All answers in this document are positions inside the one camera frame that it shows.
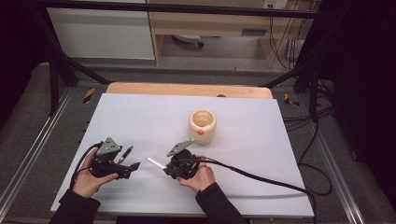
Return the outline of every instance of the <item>human hand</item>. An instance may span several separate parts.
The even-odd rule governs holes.
[[[84,198],[91,198],[91,196],[97,190],[99,190],[102,185],[112,181],[119,176],[118,174],[111,174],[101,178],[97,178],[91,174],[88,167],[90,167],[92,157],[93,155],[95,155],[97,150],[98,148],[94,149],[85,157],[80,172],[78,173],[76,184],[73,187],[73,191]]]
[[[180,186],[189,187],[195,193],[198,193],[198,191],[203,191],[211,184],[216,182],[215,175],[212,169],[206,166],[206,162],[201,162],[199,164],[198,171],[193,178],[186,180],[181,177],[177,177],[177,180]]]

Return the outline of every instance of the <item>black sleeve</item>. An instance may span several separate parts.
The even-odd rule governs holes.
[[[100,203],[92,198],[84,198],[68,189],[62,199],[58,210],[53,215],[49,224],[87,224],[93,223]]]
[[[217,183],[198,191],[195,200],[206,213],[209,224],[246,224]]]

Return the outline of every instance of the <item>black wire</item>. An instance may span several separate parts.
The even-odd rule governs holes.
[[[293,186],[293,185],[290,185],[290,184],[286,184],[286,183],[283,183],[283,182],[279,182],[279,181],[267,179],[267,178],[264,178],[264,177],[261,177],[261,176],[253,175],[253,174],[250,174],[250,173],[245,172],[245,171],[243,171],[243,170],[240,170],[240,169],[238,169],[238,168],[236,168],[236,167],[226,165],[226,164],[224,164],[224,163],[222,163],[222,162],[215,161],[215,160],[210,159],[210,158],[208,158],[208,157],[206,157],[204,160],[190,160],[190,159],[186,159],[186,160],[180,160],[180,161],[198,161],[198,162],[212,163],[212,164],[216,164],[216,165],[219,165],[219,166],[228,168],[228,169],[230,169],[230,170],[232,170],[232,171],[234,171],[234,172],[237,172],[237,173],[240,174],[240,175],[244,175],[244,176],[247,176],[247,177],[249,177],[249,178],[252,178],[252,179],[255,179],[255,180],[258,180],[258,181],[261,181],[261,182],[265,182],[265,183],[269,183],[269,184],[281,186],[281,187],[288,188],[288,189],[295,189],[295,190],[298,190],[298,191],[300,191],[300,192],[306,194],[306,195],[308,196],[308,198],[311,199],[311,202],[312,202],[312,210],[313,210],[313,212],[314,212],[313,220],[314,220],[314,223],[317,223],[317,218],[316,218],[317,201],[316,201],[316,199],[315,199],[315,196],[314,196],[309,190],[307,190],[307,189],[302,189],[302,188],[299,188],[299,187],[296,187],[296,186]]]
[[[310,165],[310,164],[307,164],[307,163],[301,162],[300,165],[299,165],[299,167],[300,167],[300,166],[305,166],[305,167],[308,167],[308,168],[311,168],[311,169],[314,169],[314,170],[320,172],[322,175],[324,175],[324,177],[327,179],[327,182],[329,183],[329,189],[328,189],[327,191],[325,191],[324,193],[314,191],[314,190],[312,190],[311,188],[309,188],[308,186],[305,186],[307,189],[309,189],[312,193],[317,194],[317,195],[319,195],[319,196],[327,196],[327,195],[329,195],[329,194],[332,193],[332,180],[329,178],[329,176],[328,176],[326,173],[324,173],[324,172],[323,172],[322,170],[320,170],[318,167],[315,167],[315,166]]]
[[[286,67],[285,64],[282,63],[282,61],[280,60],[279,55],[277,54],[276,42],[275,42],[274,35],[273,35],[273,22],[274,22],[274,18],[270,17],[270,46],[271,46],[271,49],[274,52],[277,60],[282,65],[282,67],[288,69],[288,67]]]
[[[76,183],[77,174],[78,174],[78,172],[79,172],[78,169],[79,169],[79,166],[81,165],[82,161],[84,160],[84,158],[88,155],[88,153],[89,153],[93,148],[100,147],[102,144],[103,144],[103,143],[101,142],[101,143],[97,143],[97,144],[95,144],[95,145],[89,147],[89,148],[84,152],[84,154],[82,155],[82,157],[79,159],[78,164],[77,164],[77,166],[76,166],[76,169],[75,169],[74,173],[72,174],[72,178],[71,178],[71,180],[70,180],[70,186],[69,186],[70,189],[73,189],[73,187],[74,187],[74,185],[75,185],[75,183]]]
[[[306,149],[304,150],[303,155],[300,157],[299,161],[297,162],[297,165],[299,166],[300,163],[302,162],[306,152],[308,152],[309,148],[311,148],[312,144],[315,142],[315,139],[317,137],[318,134],[318,127],[319,127],[319,123],[317,122],[317,127],[315,128],[315,133],[314,136],[312,137],[311,141],[309,142],[308,146],[306,147]]]

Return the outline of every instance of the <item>white cabinet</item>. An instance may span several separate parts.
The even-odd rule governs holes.
[[[61,46],[70,57],[154,60],[147,12],[68,8],[48,11]]]

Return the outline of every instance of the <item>white tabletop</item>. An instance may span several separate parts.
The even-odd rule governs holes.
[[[192,190],[180,187],[176,180],[146,161],[146,157],[151,157],[161,164],[168,163],[170,158],[166,153],[175,143],[189,140],[189,116],[198,109],[214,113],[218,127],[211,143],[189,147],[193,154],[304,188],[276,100],[105,93],[51,211],[58,208],[82,154],[91,145],[111,136],[124,150],[134,146],[123,165],[137,161],[141,165],[129,179],[112,181],[94,194],[93,198],[102,204],[99,212],[129,216],[203,216]],[[299,191],[208,165],[227,197],[246,217],[313,216],[307,196]]]

